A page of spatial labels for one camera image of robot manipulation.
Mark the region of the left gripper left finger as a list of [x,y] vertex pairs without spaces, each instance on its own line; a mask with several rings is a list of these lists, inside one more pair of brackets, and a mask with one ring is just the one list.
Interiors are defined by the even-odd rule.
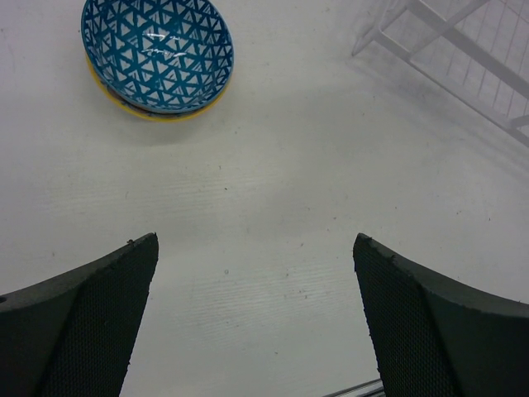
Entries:
[[118,396],[159,259],[154,233],[1,297],[3,396]]

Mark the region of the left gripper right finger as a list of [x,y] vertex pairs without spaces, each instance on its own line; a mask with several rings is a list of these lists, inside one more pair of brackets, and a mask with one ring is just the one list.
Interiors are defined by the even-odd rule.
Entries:
[[528,306],[358,234],[353,260],[387,396],[526,396]]

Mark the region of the yellow blue patterned bowl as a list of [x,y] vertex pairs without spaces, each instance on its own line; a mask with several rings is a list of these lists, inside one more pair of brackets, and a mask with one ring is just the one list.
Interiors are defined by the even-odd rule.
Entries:
[[195,117],[198,117],[201,114],[207,112],[209,109],[213,108],[216,105],[216,103],[221,100],[222,96],[228,90],[228,87],[231,83],[231,79],[228,79],[225,87],[222,89],[219,95],[215,99],[213,99],[209,104],[205,105],[202,108],[199,108],[198,110],[191,111],[191,112],[183,112],[183,113],[152,112],[150,110],[137,107],[133,103],[129,103],[123,97],[119,96],[114,90],[112,90],[110,86],[105,84],[105,82],[98,76],[88,55],[87,54],[84,54],[84,55],[85,55],[85,61],[88,67],[88,71],[90,75],[92,76],[93,81],[96,83],[99,89],[103,92],[105,97],[109,99],[112,103],[114,103],[116,106],[118,106],[122,111],[127,112],[134,117],[138,117],[140,119],[143,119],[149,122],[165,122],[165,123],[183,122],[183,121],[191,120]]

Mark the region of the blue triangle pattern bowl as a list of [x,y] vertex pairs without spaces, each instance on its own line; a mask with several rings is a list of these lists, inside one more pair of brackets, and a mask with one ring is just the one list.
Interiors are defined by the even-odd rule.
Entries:
[[210,1],[87,1],[81,34],[105,84],[152,112],[204,107],[235,63],[228,25]]

